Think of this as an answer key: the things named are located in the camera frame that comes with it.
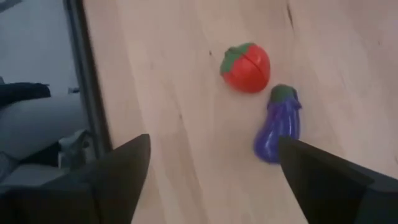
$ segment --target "black cloth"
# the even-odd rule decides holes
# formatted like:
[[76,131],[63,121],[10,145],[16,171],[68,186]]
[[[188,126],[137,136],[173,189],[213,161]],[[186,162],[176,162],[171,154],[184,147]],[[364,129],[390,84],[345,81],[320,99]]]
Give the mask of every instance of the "black cloth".
[[0,108],[22,100],[50,97],[48,85],[41,83],[10,83],[0,85]]

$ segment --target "toy eggplant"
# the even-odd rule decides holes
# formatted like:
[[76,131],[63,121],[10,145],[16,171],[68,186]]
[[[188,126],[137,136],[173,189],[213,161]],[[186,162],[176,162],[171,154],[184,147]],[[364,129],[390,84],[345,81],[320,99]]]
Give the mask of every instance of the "toy eggplant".
[[272,89],[267,105],[266,122],[254,140],[254,151],[260,159],[278,164],[279,136],[292,139],[300,137],[300,108],[301,104],[294,88],[277,85]]

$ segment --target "toy tomato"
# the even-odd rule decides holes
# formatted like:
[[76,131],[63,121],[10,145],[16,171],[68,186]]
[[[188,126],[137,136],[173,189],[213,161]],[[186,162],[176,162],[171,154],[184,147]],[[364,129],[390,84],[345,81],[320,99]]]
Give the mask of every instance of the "toy tomato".
[[221,75],[233,88],[257,93],[269,81],[270,64],[267,53],[254,43],[230,47],[221,64]]

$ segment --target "wood grain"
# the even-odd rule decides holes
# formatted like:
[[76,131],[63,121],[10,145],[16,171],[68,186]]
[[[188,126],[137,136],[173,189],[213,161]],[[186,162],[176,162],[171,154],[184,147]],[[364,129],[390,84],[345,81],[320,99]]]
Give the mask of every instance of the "wood grain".
[[[305,223],[280,167],[252,153],[277,83],[298,90],[303,141],[398,178],[397,1],[85,5],[115,146],[151,136],[133,223]],[[256,95],[218,74],[224,51],[249,41],[271,58]]]

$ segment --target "gray fabric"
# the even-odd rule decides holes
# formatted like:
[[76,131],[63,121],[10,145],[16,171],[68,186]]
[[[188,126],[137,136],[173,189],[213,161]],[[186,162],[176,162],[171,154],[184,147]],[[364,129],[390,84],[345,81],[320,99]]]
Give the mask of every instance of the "gray fabric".
[[22,160],[85,126],[79,94],[17,102],[0,109],[0,151]]
[[40,186],[65,174],[56,167],[27,164],[19,166],[0,186]]
[[0,152],[0,182],[2,182],[17,166],[18,161]]

